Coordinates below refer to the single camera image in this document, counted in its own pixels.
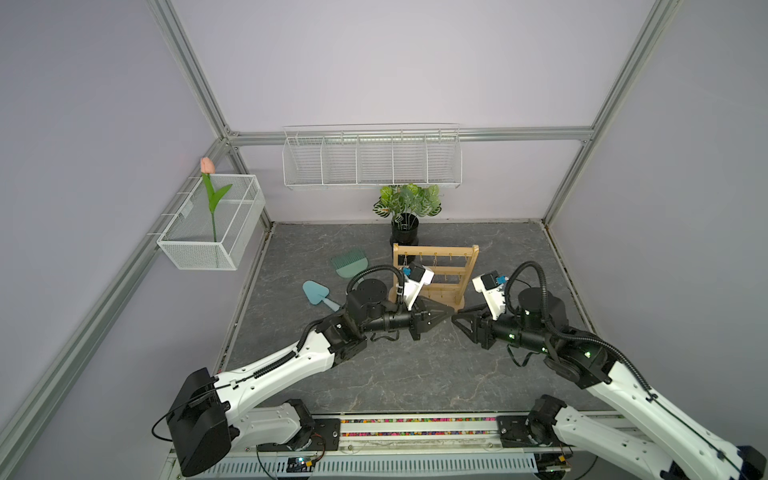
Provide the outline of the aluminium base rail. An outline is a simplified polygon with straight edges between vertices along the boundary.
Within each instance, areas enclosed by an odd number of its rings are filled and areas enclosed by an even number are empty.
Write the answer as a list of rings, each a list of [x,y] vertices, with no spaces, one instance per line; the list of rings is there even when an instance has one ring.
[[[243,419],[229,421],[221,412],[190,413],[167,420],[180,464],[204,471],[232,451],[340,451],[354,442],[476,440],[502,448],[560,448],[564,442],[542,427],[535,429],[526,412],[427,414],[312,415],[302,405],[286,403],[258,408]]]

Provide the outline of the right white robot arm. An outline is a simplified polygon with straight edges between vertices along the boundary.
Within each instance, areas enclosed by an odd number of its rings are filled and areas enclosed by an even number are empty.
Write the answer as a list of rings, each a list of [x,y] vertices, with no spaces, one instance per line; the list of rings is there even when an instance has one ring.
[[[528,288],[513,305],[501,287],[482,294],[484,304],[452,318],[473,343],[488,349],[504,341],[510,351],[542,356],[550,370],[613,407],[644,435],[632,439],[544,395],[528,416],[537,443],[577,446],[643,479],[766,478],[763,453],[724,440],[685,414],[620,350],[572,327],[556,296]]]

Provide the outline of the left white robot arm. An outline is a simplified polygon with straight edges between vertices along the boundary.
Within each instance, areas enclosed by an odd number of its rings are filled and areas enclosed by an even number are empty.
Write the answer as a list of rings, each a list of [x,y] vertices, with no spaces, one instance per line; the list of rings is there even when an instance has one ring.
[[[453,315],[452,307],[421,296],[421,288],[408,280],[390,301],[382,281],[362,280],[338,310],[310,322],[295,343],[235,370],[190,373],[160,418],[182,475],[205,472],[238,444],[307,447],[316,422],[304,402],[265,407],[263,401],[352,359],[371,341],[396,341],[402,331],[418,341]]]

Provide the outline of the potted green plant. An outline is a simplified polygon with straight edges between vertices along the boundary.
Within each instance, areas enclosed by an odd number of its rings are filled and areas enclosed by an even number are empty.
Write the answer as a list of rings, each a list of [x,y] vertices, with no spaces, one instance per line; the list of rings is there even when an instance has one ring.
[[[435,217],[442,211],[440,187],[413,183],[382,186],[372,210],[391,220],[391,245],[417,245],[419,219]]]

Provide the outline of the white mesh wall basket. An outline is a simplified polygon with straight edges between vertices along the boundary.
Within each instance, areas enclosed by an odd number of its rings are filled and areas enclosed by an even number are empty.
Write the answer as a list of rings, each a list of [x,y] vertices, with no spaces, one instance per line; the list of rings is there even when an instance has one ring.
[[[262,188],[254,175],[212,174],[181,192],[175,211],[148,237],[184,271],[235,271],[254,238],[267,231]]]

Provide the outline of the teal small shovel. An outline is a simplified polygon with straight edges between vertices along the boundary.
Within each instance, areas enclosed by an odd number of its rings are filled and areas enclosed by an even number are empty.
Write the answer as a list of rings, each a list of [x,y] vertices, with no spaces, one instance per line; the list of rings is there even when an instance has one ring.
[[[328,307],[331,311],[339,311],[341,306],[333,301],[329,295],[330,290],[328,287],[319,284],[315,281],[305,281],[302,284],[302,290],[307,298],[307,300],[312,305],[320,305],[323,304],[326,307]]]

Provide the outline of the pink artificial tulip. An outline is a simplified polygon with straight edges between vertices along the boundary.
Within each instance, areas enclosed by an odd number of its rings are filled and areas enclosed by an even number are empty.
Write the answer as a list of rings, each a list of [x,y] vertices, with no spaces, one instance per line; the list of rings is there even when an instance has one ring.
[[[216,189],[213,185],[212,176],[216,173],[215,165],[213,161],[208,157],[203,157],[200,160],[201,179],[205,186],[205,191],[208,200],[208,209],[211,218],[212,236],[213,241],[218,241],[217,224],[215,218],[216,209],[220,201],[232,188],[231,184],[224,185],[223,187]]]

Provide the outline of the wooden jewelry display stand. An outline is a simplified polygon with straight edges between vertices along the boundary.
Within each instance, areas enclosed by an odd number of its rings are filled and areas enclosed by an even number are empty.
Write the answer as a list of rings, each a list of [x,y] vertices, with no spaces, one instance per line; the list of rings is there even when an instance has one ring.
[[[395,267],[402,269],[415,261],[434,273],[431,283],[421,290],[421,295],[452,307],[455,311],[465,307],[465,293],[479,252],[478,245],[446,247],[395,243],[392,247]]]

